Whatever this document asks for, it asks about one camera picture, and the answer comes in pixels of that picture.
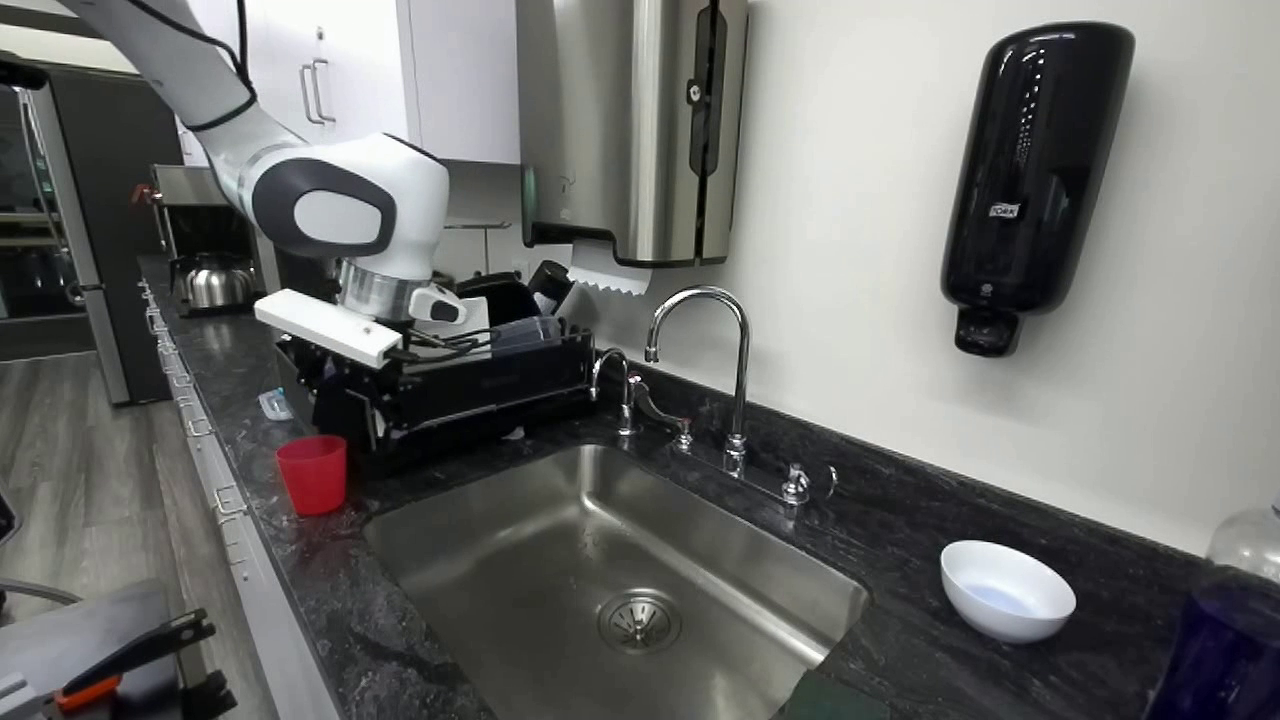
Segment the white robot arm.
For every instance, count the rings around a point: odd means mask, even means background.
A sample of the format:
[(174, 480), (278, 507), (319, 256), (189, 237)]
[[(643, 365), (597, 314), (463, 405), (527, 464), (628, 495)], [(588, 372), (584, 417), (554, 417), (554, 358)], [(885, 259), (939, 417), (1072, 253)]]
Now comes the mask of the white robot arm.
[(463, 324), (431, 280), (451, 176), (390, 133), (302, 139), (277, 122), (242, 59), (206, 37), (189, 0), (60, 0), (112, 40), (199, 139), (225, 201), (278, 253), (340, 265), (340, 298), (277, 288), (250, 316), (365, 372), (406, 372), (417, 324)]

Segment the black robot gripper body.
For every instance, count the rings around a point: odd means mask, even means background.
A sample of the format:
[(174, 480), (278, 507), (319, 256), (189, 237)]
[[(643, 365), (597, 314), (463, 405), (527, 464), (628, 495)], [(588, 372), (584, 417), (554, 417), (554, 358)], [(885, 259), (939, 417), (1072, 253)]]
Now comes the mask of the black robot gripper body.
[(346, 442), (399, 442), (412, 427), (403, 405), (422, 375), (435, 365), (475, 361), (493, 327), (484, 298), (457, 298), (438, 283), (342, 276), (340, 303), (399, 336), (388, 365), (361, 369), (297, 336), (285, 340), (285, 361), (312, 401), (312, 425)]

